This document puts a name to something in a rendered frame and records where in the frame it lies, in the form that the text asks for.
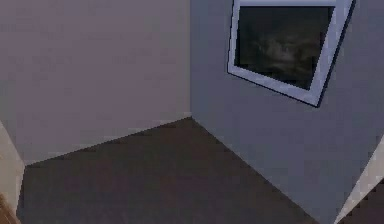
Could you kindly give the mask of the white framed window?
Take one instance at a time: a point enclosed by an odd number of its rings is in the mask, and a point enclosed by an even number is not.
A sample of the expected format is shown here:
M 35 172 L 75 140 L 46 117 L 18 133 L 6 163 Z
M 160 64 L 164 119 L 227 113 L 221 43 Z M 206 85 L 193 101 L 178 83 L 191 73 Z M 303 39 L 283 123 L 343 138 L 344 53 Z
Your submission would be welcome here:
M 233 0 L 227 72 L 321 103 L 354 0 Z

